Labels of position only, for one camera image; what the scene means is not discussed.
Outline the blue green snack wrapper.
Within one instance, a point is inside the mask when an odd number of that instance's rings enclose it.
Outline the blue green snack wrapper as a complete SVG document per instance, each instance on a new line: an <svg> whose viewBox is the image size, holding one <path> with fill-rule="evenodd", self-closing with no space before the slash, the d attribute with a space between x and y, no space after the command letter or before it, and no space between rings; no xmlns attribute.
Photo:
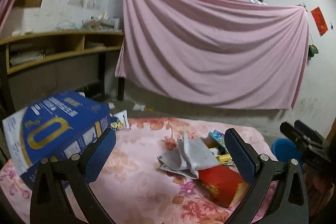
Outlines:
<svg viewBox="0 0 336 224"><path fill-rule="evenodd" d="M212 132L209 132L209 136L217 143L219 147L227 151L225 142L224 142L224 137L225 135L217 130L214 130Z"/></svg>

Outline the red cylindrical package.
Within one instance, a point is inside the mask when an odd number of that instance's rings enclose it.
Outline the red cylindrical package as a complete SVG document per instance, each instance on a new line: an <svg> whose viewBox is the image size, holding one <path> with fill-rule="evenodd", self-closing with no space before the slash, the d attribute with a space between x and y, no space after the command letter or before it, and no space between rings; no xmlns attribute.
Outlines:
<svg viewBox="0 0 336 224"><path fill-rule="evenodd" d="M234 206L250 188L239 173L223 165L199 170L198 173L199 180L221 207Z"/></svg>

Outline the blue plastic bucket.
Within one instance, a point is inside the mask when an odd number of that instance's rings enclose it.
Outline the blue plastic bucket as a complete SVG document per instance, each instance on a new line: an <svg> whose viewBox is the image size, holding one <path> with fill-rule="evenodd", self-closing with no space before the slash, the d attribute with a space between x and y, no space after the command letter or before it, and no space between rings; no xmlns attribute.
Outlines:
<svg viewBox="0 0 336 224"><path fill-rule="evenodd" d="M302 173L306 173L306 170L303 169L303 162L301 161L302 152L296 148L291 140L285 138L275 140L271 146L271 151L278 161L288 162L291 159L296 159L301 167Z"/></svg>

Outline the blue cardboard box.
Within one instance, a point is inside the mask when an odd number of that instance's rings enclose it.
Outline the blue cardboard box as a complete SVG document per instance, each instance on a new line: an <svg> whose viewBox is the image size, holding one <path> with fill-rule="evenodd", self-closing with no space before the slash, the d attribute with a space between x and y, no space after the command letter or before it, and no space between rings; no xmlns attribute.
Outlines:
<svg viewBox="0 0 336 224"><path fill-rule="evenodd" d="M43 158L63 161L82 153L110 123L106 104L70 90L24 107L2 121L11 159L29 189Z"/></svg>

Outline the small white yellow packet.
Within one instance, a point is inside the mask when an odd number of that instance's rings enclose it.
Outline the small white yellow packet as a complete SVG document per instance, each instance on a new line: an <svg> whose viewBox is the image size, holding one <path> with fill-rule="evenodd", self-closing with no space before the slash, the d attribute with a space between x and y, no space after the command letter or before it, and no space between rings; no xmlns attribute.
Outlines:
<svg viewBox="0 0 336 224"><path fill-rule="evenodd" d="M127 111L122 110L116 114L110 114L110 126L114 130L129 130L130 125L127 118Z"/></svg>

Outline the white paper on floor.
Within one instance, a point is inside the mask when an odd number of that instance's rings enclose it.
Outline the white paper on floor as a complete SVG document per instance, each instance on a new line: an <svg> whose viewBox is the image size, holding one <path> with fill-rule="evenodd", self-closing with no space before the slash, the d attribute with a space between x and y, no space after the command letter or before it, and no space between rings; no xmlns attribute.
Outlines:
<svg viewBox="0 0 336 224"><path fill-rule="evenodd" d="M133 111L145 111L146 106L137 102L134 102Z"/></svg>

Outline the wooden shelf desk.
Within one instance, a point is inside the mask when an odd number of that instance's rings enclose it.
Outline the wooden shelf desk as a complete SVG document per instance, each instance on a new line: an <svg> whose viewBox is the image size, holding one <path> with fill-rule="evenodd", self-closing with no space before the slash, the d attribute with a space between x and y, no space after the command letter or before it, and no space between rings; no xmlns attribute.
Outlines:
<svg viewBox="0 0 336 224"><path fill-rule="evenodd" d="M123 39L122 32L74 30L1 39L1 118L59 90L107 100L107 55Z"/></svg>

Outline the stack of books on shelf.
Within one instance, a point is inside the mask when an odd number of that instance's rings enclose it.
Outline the stack of books on shelf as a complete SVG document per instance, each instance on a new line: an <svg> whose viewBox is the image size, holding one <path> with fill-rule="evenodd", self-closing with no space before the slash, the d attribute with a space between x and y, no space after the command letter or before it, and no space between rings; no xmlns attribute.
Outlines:
<svg viewBox="0 0 336 224"><path fill-rule="evenodd" d="M120 18L110 17L107 12L103 12L98 16L91 16L82 21L82 26L88 30L107 30L120 32Z"/></svg>

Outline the pink sheet hung on wall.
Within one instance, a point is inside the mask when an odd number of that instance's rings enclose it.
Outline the pink sheet hung on wall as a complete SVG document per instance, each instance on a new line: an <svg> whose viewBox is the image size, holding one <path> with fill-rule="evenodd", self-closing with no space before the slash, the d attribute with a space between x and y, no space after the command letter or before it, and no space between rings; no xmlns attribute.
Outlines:
<svg viewBox="0 0 336 224"><path fill-rule="evenodd" d="M292 108L307 62L301 6L237 0L123 0L115 75L187 103Z"/></svg>

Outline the red paper wall poster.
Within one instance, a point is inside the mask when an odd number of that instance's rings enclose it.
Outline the red paper wall poster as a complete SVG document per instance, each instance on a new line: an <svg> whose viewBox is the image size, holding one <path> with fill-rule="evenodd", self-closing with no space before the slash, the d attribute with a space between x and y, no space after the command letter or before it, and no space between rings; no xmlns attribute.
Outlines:
<svg viewBox="0 0 336 224"><path fill-rule="evenodd" d="M315 21L319 35L323 36L328 31L328 26L321 9L316 7L315 9L311 10L311 15Z"/></svg>

